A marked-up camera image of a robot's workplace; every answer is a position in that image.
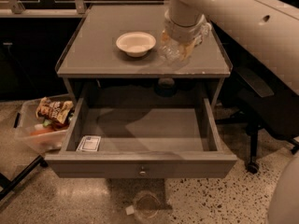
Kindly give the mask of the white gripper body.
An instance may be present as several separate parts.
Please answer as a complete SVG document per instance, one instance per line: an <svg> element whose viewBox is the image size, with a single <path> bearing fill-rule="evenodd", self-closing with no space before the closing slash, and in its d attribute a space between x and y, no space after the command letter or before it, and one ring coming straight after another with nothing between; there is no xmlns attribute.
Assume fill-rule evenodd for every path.
<svg viewBox="0 0 299 224"><path fill-rule="evenodd" d="M205 34L205 26L207 25L206 18L201 15L199 22L190 27L180 26L175 24L170 19L169 11L164 13L164 31L173 40L179 43L199 43L202 36Z"/></svg>

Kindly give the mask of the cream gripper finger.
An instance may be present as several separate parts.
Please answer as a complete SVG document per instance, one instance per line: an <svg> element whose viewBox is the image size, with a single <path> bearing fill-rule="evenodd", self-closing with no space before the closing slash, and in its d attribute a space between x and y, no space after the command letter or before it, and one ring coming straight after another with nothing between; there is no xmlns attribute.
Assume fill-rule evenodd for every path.
<svg viewBox="0 0 299 224"><path fill-rule="evenodd" d="M186 60L191 54L194 47L197 45L197 40L194 39L189 43L184 43L180 45L180 59Z"/></svg>
<svg viewBox="0 0 299 224"><path fill-rule="evenodd" d="M161 45L166 46L170 44L170 36L168 35L166 30L163 30L161 33Z"/></svg>

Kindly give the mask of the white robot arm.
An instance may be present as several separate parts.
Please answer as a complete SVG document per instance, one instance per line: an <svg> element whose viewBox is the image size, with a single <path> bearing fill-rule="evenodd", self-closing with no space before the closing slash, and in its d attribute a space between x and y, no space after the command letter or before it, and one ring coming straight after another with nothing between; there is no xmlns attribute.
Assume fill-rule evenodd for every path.
<svg viewBox="0 0 299 224"><path fill-rule="evenodd" d="M169 35L189 42L197 15L207 15L283 84L273 91L253 71L238 67L248 83L238 93L248 122L298 150L299 136L299 21L296 8L279 0L171 0Z"/></svg>

